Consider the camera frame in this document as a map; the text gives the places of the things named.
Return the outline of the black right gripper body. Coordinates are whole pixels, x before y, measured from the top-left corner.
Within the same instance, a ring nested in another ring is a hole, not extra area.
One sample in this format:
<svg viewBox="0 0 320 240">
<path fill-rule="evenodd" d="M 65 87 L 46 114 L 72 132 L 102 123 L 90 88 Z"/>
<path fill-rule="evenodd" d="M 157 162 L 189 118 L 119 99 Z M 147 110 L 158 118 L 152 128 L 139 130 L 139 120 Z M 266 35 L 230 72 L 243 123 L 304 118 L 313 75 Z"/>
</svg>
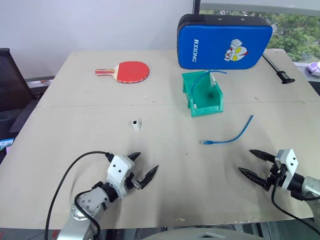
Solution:
<svg viewBox="0 0 320 240">
<path fill-rule="evenodd" d="M 281 163 L 278 167 L 275 161 L 269 160 L 268 162 L 272 163 L 272 167 L 263 187 L 266 192 L 270 190 L 271 186 L 281 187 L 287 177 L 288 170 L 285 164 Z"/>
</svg>

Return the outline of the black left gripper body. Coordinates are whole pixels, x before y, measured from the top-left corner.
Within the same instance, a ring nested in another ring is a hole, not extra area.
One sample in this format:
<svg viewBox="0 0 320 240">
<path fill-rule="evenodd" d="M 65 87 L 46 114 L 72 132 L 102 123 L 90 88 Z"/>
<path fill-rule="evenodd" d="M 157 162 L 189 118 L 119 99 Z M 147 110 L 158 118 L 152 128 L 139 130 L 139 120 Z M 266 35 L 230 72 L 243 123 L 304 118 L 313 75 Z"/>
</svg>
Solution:
<svg viewBox="0 0 320 240">
<path fill-rule="evenodd" d="M 142 184 L 134 178 L 134 173 L 130 173 L 129 176 L 125 178 L 124 186 L 128 191 L 133 188 L 136 188 L 137 190 L 143 188 Z"/>
</svg>

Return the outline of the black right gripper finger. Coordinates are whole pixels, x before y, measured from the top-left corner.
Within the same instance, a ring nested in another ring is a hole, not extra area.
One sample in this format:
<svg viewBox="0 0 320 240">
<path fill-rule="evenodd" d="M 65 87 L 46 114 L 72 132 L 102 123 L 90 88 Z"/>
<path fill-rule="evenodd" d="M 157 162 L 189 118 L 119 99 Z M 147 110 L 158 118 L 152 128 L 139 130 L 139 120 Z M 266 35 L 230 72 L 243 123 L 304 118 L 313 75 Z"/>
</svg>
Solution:
<svg viewBox="0 0 320 240">
<path fill-rule="evenodd" d="M 266 188 L 266 183 L 267 181 L 261 177 L 259 177 L 256 173 L 243 168 L 243 167 L 238 167 L 238 170 L 250 181 L 253 183 L 256 183 L 257 185 L 261 186 L 264 190 L 268 191 L 269 189 Z"/>
<path fill-rule="evenodd" d="M 257 149 L 250 149 L 249 152 L 261 160 L 264 160 L 267 162 L 275 162 L 275 156 L 270 153 L 257 150 Z"/>
</svg>

